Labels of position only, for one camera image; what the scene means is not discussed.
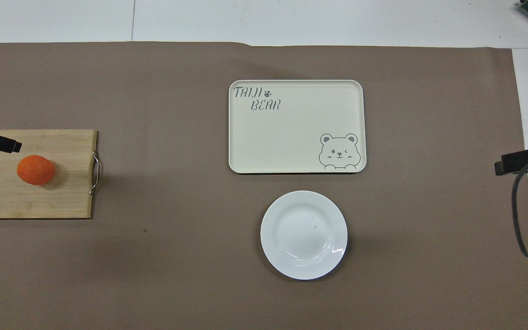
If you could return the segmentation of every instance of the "orange fruit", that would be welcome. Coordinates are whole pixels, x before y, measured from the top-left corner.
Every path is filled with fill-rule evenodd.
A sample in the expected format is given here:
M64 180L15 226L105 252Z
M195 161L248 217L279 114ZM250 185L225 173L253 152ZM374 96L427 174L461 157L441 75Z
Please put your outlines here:
M17 176L29 184L36 186L46 184L53 175L52 161L36 154L25 157L17 164Z

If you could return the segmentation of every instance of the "wooden cutting board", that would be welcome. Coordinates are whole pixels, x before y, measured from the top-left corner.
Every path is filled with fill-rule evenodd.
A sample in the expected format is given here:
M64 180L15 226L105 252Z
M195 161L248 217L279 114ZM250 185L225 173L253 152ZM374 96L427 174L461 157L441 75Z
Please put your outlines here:
M22 143L19 153L0 152L0 219L90 218L96 130L0 130ZM52 161L55 175L42 186L17 177L21 159Z

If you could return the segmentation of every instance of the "white plate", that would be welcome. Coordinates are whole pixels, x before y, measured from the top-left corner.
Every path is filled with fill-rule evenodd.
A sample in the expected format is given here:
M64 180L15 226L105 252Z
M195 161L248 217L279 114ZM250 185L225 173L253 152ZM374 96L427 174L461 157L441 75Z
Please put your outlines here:
M229 167L237 173L356 173L366 165L356 81L236 81Z
M346 252L346 221L327 197L304 190L289 192L264 214L260 241L278 271L312 280L331 272Z

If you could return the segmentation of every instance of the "brown mat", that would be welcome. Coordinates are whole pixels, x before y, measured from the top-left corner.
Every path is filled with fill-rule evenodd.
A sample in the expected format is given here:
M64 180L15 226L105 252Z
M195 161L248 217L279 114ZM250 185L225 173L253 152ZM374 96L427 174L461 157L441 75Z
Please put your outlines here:
M233 173L237 79L360 82L367 167ZM105 165L93 218L0 221L0 329L528 329L513 177L493 170L523 148L510 50L0 44L0 129L86 128ZM346 218L346 255L319 280L260 247L293 190Z

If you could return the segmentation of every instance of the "bear face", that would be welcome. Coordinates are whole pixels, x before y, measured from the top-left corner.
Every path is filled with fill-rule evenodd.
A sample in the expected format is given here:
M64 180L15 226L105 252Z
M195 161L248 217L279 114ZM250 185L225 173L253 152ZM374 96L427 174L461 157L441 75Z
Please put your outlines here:
M348 134L345 137L333 137L330 134L321 135L321 153L319 161L325 168L347 169L356 168L360 163L360 153L358 152L358 137L355 134Z

